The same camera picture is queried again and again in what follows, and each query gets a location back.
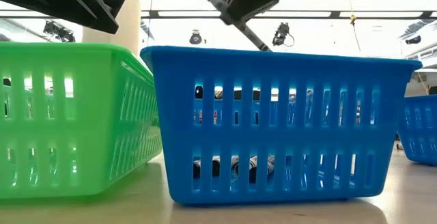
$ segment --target basket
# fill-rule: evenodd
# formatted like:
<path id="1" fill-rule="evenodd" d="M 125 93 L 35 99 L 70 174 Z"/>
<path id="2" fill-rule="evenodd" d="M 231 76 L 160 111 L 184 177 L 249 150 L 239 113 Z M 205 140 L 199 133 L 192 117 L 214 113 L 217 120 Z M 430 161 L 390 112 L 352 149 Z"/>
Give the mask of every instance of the basket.
<path id="1" fill-rule="evenodd" d="M 437 166 L 437 96 L 405 98 L 404 118 L 397 132 L 411 161 Z"/>
<path id="2" fill-rule="evenodd" d="M 0 44 L 0 199 L 99 193 L 161 151 L 152 75 L 105 44 Z"/>
<path id="3" fill-rule="evenodd" d="M 141 57 L 154 73 L 170 195 L 182 204 L 381 193 L 406 83 L 421 67 L 171 46 Z"/>

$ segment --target basket slot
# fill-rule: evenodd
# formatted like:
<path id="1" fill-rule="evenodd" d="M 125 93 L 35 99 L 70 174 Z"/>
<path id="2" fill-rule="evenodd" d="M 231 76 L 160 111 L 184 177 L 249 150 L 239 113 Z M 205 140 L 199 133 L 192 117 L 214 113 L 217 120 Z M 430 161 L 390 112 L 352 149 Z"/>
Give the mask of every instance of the basket slot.
<path id="1" fill-rule="evenodd" d="M 332 152 L 323 154 L 322 165 L 320 165 L 321 169 L 319 170 L 319 173 L 321 171 L 323 172 L 323 179 L 321 179 L 322 182 L 319 182 L 321 186 L 321 190 L 329 191 L 332 190 L 334 187 L 334 180 L 335 180 L 334 172 L 335 172 L 336 156 L 337 155 Z"/>
<path id="2" fill-rule="evenodd" d="M 252 125 L 259 125 L 259 114 L 260 114 L 260 104 L 261 104 L 261 89 L 259 87 L 253 88 L 253 95 L 252 95 L 252 113 L 251 113 L 251 120 Z"/>
<path id="3" fill-rule="evenodd" d="M 347 106 L 348 91 L 340 91 L 340 109 L 339 109 L 339 126 L 344 126 L 346 120 L 346 106 Z"/>
<path id="4" fill-rule="evenodd" d="M 144 89 L 141 89 L 139 96 L 138 96 L 138 108 L 137 108 L 137 112 L 135 112 L 134 116 L 135 116 L 135 121 L 143 121 L 141 119 L 141 115 L 144 112 L 144 104 L 145 104 L 145 93 L 146 91 Z"/>
<path id="5" fill-rule="evenodd" d="M 414 119 L 416 128 L 421 129 L 422 128 L 422 116 L 421 116 L 421 110 L 419 107 L 414 107 Z"/>
<path id="6" fill-rule="evenodd" d="M 346 100 L 346 113 L 344 114 L 345 125 L 348 128 L 356 126 L 356 86 L 354 83 L 351 83 L 348 87 L 348 94 Z"/>
<path id="7" fill-rule="evenodd" d="M 46 100 L 46 91 L 44 90 L 44 73 L 43 71 L 35 70 L 29 78 L 32 80 L 32 91 L 29 95 L 33 97 L 33 120 L 46 120 L 48 117 L 48 104 Z"/>
<path id="8" fill-rule="evenodd" d="M 8 163 L 10 174 L 6 177 L 8 179 L 8 186 L 16 186 L 18 180 L 18 165 L 17 153 L 15 148 L 8 148 Z"/>
<path id="9" fill-rule="evenodd" d="M 296 124 L 296 88 L 290 88 L 289 101 L 288 101 L 288 126 L 294 126 Z"/>
<path id="10" fill-rule="evenodd" d="M 38 156 L 35 148 L 29 148 L 29 183 L 35 186 L 38 181 Z"/>
<path id="11" fill-rule="evenodd" d="M 123 160 L 124 160 L 124 154 L 125 154 L 125 151 L 126 151 L 128 140 L 129 140 L 129 135 L 123 136 L 120 139 L 121 143 L 119 143 L 119 153 L 116 154 L 116 156 L 118 158 L 116 159 L 116 161 L 117 161 L 117 169 L 115 170 L 115 177 L 118 177 L 119 175 L 123 174 Z"/>
<path id="12" fill-rule="evenodd" d="M 243 129 L 251 127 L 252 103 L 253 103 L 253 86 L 252 81 L 245 79 L 242 83 L 242 100 L 241 100 L 241 126 Z"/>
<path id="13" fill-rule="evenodd" d="M 28 115 L 27 101 L 25 99 L 24 74 L 18 70 L 11 73 L 11 118 L 14 121 L 23 121 Z"/>
<path id="14" fill-rule="evenodd" d="M 131 156 L 132 161 L 130 167 L 134 167 L 137 163 L 141 161 L 139 157 L 139 152 L 140 152 L 141 144 L 143 143 L 142 138 L 143 138 L 143 132 L 142 131 L 137 132 L 137 138 L 135 139 L 135 148 L 132 152 L 132 156 Z"/>
<path id="15" fill-rule="evenodd" d="M 352 154 L 350 161 L 350 182 L 349 187 L 354 188 L 356 184 L 356 169 L 358 167 L 359 160 L 357 160 L 357 155 Z"/>
<path id="16" fill-rule="evenodd" d="M 74 98 L 74 81 L 72 77 L 64 79 L 64 87 L 66 91 L 66 117 L 67 120 L 76 119 L 76 99 Z"/>
<path id="17" fill-rule="evenodd" d="M 276 87 L 270 90 L 270 126 L 276 126 L 278 121 L 278 102 L 279 102 L 279 89 Z"/>
<path id="18" fill-rule="evenodd" d="M 336 154 L 335 155 L 335 165 L 334 165 L 334 188 L 340 188 L 341 182 L 341 172 L 343 171 L 343 155 Z"/>
<path id="19" fill-rule="evenodd" d="M 225 79 L 223 83 L 223 104 L 222 111 L 222 126 L 224 129 L 230 129 L 232 124 L 235 124 L 234 117 L 234 84 L 231 79 Z"/>
<path id="20" fill-rule="evenodd" d="M 129 161 L 130 161 L 130 152 L 132 151 L 132 145 L 135 142 L 135 135 L 129 135 L 127 144 L 124 147 L 124 158 L 123 158 L 123 166 L 122 173 L 125 174 L 129 170 Z"/>
<path id="21" fill-rule="evenodd" d="M 355 100 L 355 126 L 362 126 L 362 104 L 363 104 L 363 91 L 357 90 L 356 91 L 356 100 Z"/>
<path id="22" fill-rule="evenodd" d="M 257 186 L 257 175 L 258 175 L 258 156 L 256 154 L 251 154 L 249 156 L 249 187 L 248 190 L 251 192 L 256 191 Z M 247 178 L 241 177 L 240 180 L 248 181 Z"/>
<path id="23" fill-rule="evenodd" d="M 42 160 L 42 165 L 46 165 L 48 163 L 48 168 L 49 168 L 48 173 L 50 177 L 50 183 L 52 186 L 59 185 L 58 160 L 59 160 L 59 155 L 58 155 L 57 148 L 48 149 L 48 162 L 45 159 Z"/>
<path id="24" fill-rule="evenodd" d="M 408 145 L 410 146 L 410 149 L 408 151 L 411 153 L 411 156 L 416 156 L 416 144 L 414 143 L 414 139 L 412 137 L 408 138 Z"/>
<path id="25" fill-rule="evenodd" d="M 230 165 L 231 165 L 231 192 L 238 191 L 238 179 L 240 178 L 240 174 L 238 173 L 239 168 L 239 162 L 240 162 L 240 155 L 237 155 L 236 153 L 232 153 Z"/>
<path id="26" fill-rule="evenodd" d="M 363 91 L 363 97 L 360 104 L 360 126 L 368 128 L 370 126 L 372 88 L 366 86 Z"/>
<path id="27" fill-rule="evenodd" d="M 203 80 L 203 119 L 202 126 L 210 128 L 214 124 L 214 81 Z"/>
<path id="28" fill-rule="evenodd" d="M 279 155 L 275 156 L 274 154 L 269 154 L 267 156 L 267 172 L 266 172 L 266 181 L 267 181 L 267 185 L 265 188 L 265 191 L 273 191 L 274 188 L 274 184 L 276 183 L 275 181 L 275 176 L 274 176 L 274 170 L 275 170 L 275 165 L 278 162 L 277 158 L 279 159 Z"/>
<path id="29" fill-rule="evenodd" d="M 203 121 L 203 87 L 196 85 L 194 90 L 194 124 Z"/>
<path id="30" fill-rule="evenodd" d="M 139 95 L 138 85 L 139 85 L 138 83 L 135 83 L 135 87 L 134 87 L 133 93 L 132 93 L 132 99 L 130 100 L 130 102 L 132 104 L 130 106 L 129 113 L 126 117 L 126 120 L 129 122 L 134 121 L 134 116 L 135 116 L 135 113 L 137 112 L 137 109 L 138 109 L 138 95 Z"/>
<path id="31" fill-rule="evenodd" d="M 61 70 L 53 74 L 53 99 L 55 119 L 60 124 L 67 117 L 65 76 Z"/>
<path id="32" fill-rule="evenodd" d="M 118 137 L 115 140 L 115 145 L 114 145 L 114 153 L 112 156 L 112 160 L 111 160 L 111 171 L 109 173 L 109 179 L 110 180 L 114 180 L 117 177 L 118 174 L 118 160 L 119 160 L 119 150 L 121 147 L 121 143 L 122 143 L 122 138 Z"/>
<path id="33" fill-rule="evenodd" d="M 309 159 L 310 155 L 302 155 L 302 174 L 300 175 L 300 189 L 304 191 L 308 189 L 308 172 L 311 170 L 308 166 Z"/>
<path id="34" fill-rule="evenodd" d="M 120 112 L 120 121 L 124 121 L 127 113 L 128 103 L 129 103 L 129 95 L 130 95 L 130 78 L 126 79 L 126 85 L 124 86 L 123 91 L 123 100 L 122 100 L 122 109 Z"/>
<path id="35" fill-rule="evenodd" d="M 325 186 L 325 171 L 326 171 L 326 155 L 320 154 L 319 168 L 318 168 L 318 182 L 317 188 L 318 190 L 322 190 Z"/>
<path id="36" fill-rule="evenodd" d="M 242 88 L 234 87 L 234 109 L 232 114 L 232 123 L 236 126 L 241 124 L 241 110 L 242 110 Z"/>
<path id="37" fill-rule="evenodd" d="M 431 107 L 426 106 L 424 110 L 425 114 L 425 123 L 427 128 L 434 128 L 434 118 L 432 116 Z"/>
<path id="38" fill-rule="evenodd" d="M 272 99 L 272 84 L 263 79 L 261 82 L 261 96 L 259 100 L 259 125 L 261 128 L 267 128 L 270 124 L 270 103 Z"/>
<path id="39" fill-rule="evenodd" d="M 221 157 L 220 155 L 213 155 L 212 156 L 212 191 L 218 191 L 219 190 L 219 176 L 220 173 L 224 173 L 220 170 L 221 165 Z"/>
<path id="40" fill-rule="evenodd" d="M 433 157 L 437 156 L 437 144 L 434 136 L 429 138 L 429 149 Z"/>
<path id="41" fill-rule="evenodd" d="M 296 86 L 296 106 L 294 108 L 294 125 L 296 128 L 303 128 L 305 125 L 305 105 L 307 103 L 307 87 L 305 83 L 298 83 Z"/>
<path id="42" fill-rule="evenodd" d="M 322 105 L 322 125 L 328 126 L 329 123 L 329 105 L 330 103 L 330 89 L 326 87 L 323 91 L 323 105 Z"/>
<path id="43" fill-rule="evenodd" d="M 149 121 L 151 116 L 152 116 L 152 109 L 154 106 L 154 103 L 152 103 L 152 100 L 153 100 L 152 94 L 147 93 L 145 95 L 144 107 L 143 107 L 143 110 L 141 112 L 141 119 L 143 121 Z"/>
<path id="44" fill-rule="evenodd" d="M 319 128 L 322 125 L 322 117 L 324 117 L 323 110 L 323 94 L 324 88 L 321 83 L 316 83 L 314 86 L 313 95 L 313 110 L 311 125 L 314 128 Z"/>
<path id="45" fill-rule="evenodd" d="M 26 76 L 25 77 L 25 99 L 27 102 L 27 119 L 32 120 L 32 110 L 35 109 L 33 105 L 33 83 L 32 83 L 32 77 Z"/>
<path id="46" fill-rule="evenodd" d="M 404 119 L 405 127 L 407 129 L 411 129 L 412 128 L 412 118 L 411 118 L 411 110 L 410 110 L 409 106 L 405 106 L 404 114 L 405 114 L 405 119 Z"/>
<path id="47" fill-rule="evenodd" d="M 374 88 L 371 95 L 370 125 L 377 126 L 380 110 L 380 92 Z"/>
<path id="48" fill-rule="evenodd" d="M 314 101 L 314 89 L 307 88 L 307 97 L 305 102 L 305 126 L 311 126 L 313 123 L 313 101 Z"/>
<path id="49" fill-rule="evenodd" d="M 330 101 L 328 108 L 328 125 L 332 127 L 337 127 L 340 123 L 340 102 L 341 102 L 341 89 L 340 85 L 334 84 L 330 89 Z"/>
<path id="50" fill-rule="evenodd" d="M 222 124 L 223 116 L 223 86 L 216 85 L 214 88 L 214 125 Z"/>
<path id="51" fill-rule="evenodd" d="M 77 186 L 79 183 L 79 168 L 77 167 L 77 148 L 70 148 L 70 184 L 72 186 Z"/>
<path id="52" fill-rule="evenodd" d="M 289 105 L 290 87 L 286 81 L 279 83 L 279 97 L 277 103 L 277 126 L 279 129 L 285 128 L 288 121 L 288 105 Z"/>
<path id="53" fill-rule="evenodd" d="M 292 162 L 293 158 L 292 155 L 285 156 L 285 162 L 284 162 L 284 181 L 283 181 L 283 189 L 284 191 L 290 191 L 292 188 Z"/>
<path id="54" fill-rule="evenodd" d="M 3 119 L 11 118 L 11 107 L 10 107 L 10 89 L 11 89 L 11 81 L 8 77 L 3 77 L 3 84 L 0 85 L 0 97 L 4 107 L 1 108 L 1 117 L 0 121 Z"/>

